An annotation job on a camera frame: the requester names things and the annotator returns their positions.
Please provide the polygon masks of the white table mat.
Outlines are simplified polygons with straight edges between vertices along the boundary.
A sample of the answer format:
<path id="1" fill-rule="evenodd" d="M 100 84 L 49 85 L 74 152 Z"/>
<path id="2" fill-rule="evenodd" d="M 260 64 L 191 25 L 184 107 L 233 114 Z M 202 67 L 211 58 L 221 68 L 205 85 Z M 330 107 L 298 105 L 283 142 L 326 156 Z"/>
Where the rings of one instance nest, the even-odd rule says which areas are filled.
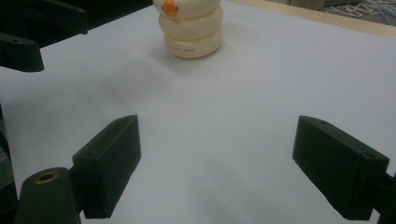
<path id="1" fill-rule="evenodd" d="M 224 42 L 170 55 L 153 7 L 0 67 L 15 179 L 68 167 L 117 118 L 136 115 L 142 158 L 109 219 L 84 224 L 375 224 L 349 221 L 292 158 L 297 120 L 323 119 L 396 172 L 396 39 L 223 4 Z"/>

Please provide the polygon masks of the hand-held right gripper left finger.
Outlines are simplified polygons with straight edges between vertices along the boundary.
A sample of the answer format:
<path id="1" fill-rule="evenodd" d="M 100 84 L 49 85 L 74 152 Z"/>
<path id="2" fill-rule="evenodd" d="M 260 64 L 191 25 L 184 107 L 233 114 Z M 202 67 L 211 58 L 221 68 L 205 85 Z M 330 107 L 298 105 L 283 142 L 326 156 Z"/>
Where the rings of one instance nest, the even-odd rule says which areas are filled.
<path id="1" fill-rule="evenodd" d="M 110 218 L 141 159 L 138 116 L 111 121 L 73 156 L 78 210 Z"/>

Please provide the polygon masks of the cream ribbed duck cup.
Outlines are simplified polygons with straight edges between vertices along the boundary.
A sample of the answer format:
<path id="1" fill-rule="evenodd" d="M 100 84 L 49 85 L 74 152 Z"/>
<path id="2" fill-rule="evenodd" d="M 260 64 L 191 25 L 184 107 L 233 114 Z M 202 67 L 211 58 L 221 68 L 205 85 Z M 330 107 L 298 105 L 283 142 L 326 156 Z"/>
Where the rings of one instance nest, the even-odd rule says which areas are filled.
<path id="1" fill-rule="evenodd" d="M 152 0 L 168 51 L 183 59 L 201 58 L 222 44 L 221 0 Z"/>

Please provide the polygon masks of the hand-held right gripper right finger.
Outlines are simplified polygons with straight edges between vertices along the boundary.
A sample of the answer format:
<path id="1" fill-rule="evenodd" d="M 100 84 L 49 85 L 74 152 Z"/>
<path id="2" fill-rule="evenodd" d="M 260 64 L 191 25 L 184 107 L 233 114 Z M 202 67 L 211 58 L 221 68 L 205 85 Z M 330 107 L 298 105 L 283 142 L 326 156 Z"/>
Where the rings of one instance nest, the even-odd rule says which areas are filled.
<path id="1" fill-rule="evenodd" d="M 327 121 L 300 116 L 292 158 L 345 219 L 389 220 L 389 158 Z"/>

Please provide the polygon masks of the light wooden table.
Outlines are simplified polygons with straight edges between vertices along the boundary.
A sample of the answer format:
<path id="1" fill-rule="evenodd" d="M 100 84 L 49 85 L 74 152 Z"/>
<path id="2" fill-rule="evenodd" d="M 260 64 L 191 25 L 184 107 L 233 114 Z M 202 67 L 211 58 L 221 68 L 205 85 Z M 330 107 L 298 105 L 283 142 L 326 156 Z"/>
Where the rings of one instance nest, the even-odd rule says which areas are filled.
<path id="1" fill-rule="evenodd" d="M 386 38 L 396 40 L 396 27 L 386 24 L 352 19 L 348 17 L 333 15 L 330 13 L 324 13 L 311 9 L 274 3 L 267 0 L 228 0 L 228 1 L 239 5 L 266 9 L 301 19 L 317 21 L 324 24 L 335 25 L 349 30 L 354 30 L 370 35 L 383 36 Z"/>

